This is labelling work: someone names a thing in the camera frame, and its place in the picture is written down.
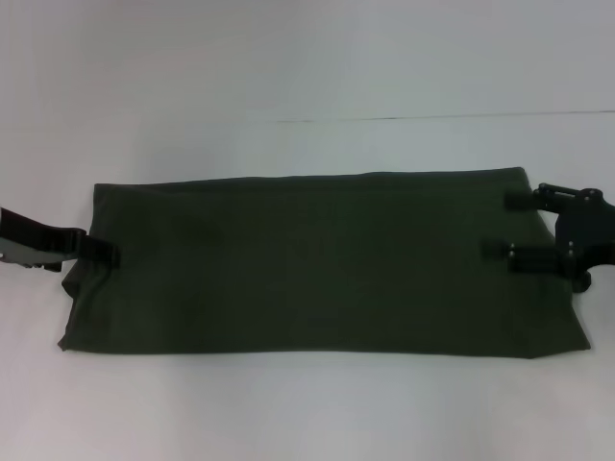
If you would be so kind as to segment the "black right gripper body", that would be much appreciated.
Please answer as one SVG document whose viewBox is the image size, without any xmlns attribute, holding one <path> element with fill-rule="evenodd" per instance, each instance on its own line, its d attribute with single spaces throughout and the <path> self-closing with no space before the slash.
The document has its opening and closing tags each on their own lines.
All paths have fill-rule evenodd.
<svg viewBox="0 0 615 461">
<path fill-rule="evenodd" d="M 585 292 L 592 268 L 614 265 L 614 205 L 599 189 L 561 189 L 556 198 L 555 247 L 562 276 L 574 292 Z"/>
</svg>

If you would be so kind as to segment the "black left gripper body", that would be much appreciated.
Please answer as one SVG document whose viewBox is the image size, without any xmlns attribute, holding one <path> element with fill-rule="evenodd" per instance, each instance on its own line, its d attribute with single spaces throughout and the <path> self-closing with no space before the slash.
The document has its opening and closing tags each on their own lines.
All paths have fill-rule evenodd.
<svg viewBox="0 0 615 461">
<path fill-rule="evenodd" d="M 1 261 L 59 273 L 77 258 L 80 230 L 44 225 L 1 208 Z"/>
</svg>

